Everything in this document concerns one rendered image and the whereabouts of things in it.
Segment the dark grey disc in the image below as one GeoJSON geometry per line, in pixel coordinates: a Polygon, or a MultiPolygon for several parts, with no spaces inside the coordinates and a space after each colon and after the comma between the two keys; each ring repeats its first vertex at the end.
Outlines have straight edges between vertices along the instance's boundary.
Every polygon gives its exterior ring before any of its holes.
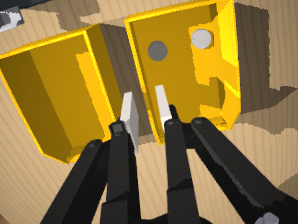
{"type": "Polygon", "coordinates": [[[207,48],[211,39],[211,34],[205,29],[197,29],[191,35],[191,43],[198,49],[207,48]]]}

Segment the yellow bin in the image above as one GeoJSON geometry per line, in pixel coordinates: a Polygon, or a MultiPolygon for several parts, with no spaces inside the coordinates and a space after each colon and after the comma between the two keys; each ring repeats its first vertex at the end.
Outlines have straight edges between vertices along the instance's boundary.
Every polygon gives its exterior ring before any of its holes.
{"type": "Polygon", "coordinates": [[[124,22],[158,145],[165,137],[157,85],[164,86],[168,105],[176,106],[182,122],[203,116],[220,131],[231,131],[241,112],[234,0],[194,0],[132,15],[124,22]],[[205,49],[191,43],[197,29],[211,34],[205,49]],[[162,61],[148,55],[154,41],[167,46],[162,61]]]}
{"type": "Polygon", "coordinates": [[[0,76],[41,154],[68,165],[111,139],[123,100],[99,23],[35,42],[1,54],[0,76]]]}

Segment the grey round disc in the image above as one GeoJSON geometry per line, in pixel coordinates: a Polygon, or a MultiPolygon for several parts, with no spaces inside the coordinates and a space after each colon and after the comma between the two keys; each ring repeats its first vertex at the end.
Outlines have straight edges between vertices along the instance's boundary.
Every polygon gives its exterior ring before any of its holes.
{"type": "Polygon", "coordinates": [[[166,45],[161,41],[154,41],[148,47],[148,55],[154,61],[162,61],[167,56],[166,45]]]}

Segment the grey metal shelf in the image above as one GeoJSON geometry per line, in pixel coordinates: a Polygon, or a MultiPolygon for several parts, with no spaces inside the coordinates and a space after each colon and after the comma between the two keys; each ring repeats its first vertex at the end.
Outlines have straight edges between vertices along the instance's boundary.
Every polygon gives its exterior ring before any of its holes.
{"type": "Polygon", "coordinates": [[[26,9],[47,1],[51,0],[0,0],[0,32],[25,23],[20,9],[26,9]]]}

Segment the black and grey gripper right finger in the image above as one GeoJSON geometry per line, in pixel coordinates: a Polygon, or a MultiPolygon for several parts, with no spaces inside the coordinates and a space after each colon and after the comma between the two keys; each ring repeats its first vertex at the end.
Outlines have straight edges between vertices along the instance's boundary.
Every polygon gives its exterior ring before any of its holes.
{"type": "Polygon", "coordinates": [[[298,224],[297,199],[277,189],[208,118],[181,122],[163,85],[155,90],[165,137],[168,224],[201,224],[186,149],[195,149],[245,224],[298,224]]]}

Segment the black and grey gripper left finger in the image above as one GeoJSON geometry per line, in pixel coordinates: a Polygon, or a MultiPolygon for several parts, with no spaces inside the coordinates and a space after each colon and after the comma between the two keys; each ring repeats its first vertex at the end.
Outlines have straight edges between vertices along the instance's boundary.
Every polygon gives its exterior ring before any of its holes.
{"type": "Polygon", "coordinates": [[[135,156],[138,112],[132,92],[124,93],[117,120],[108,126],[110,140],[87,143],[40,224],[91,224],[106,184],[100,224],[131,224],[131,219],[141,219],[135,156]]]}

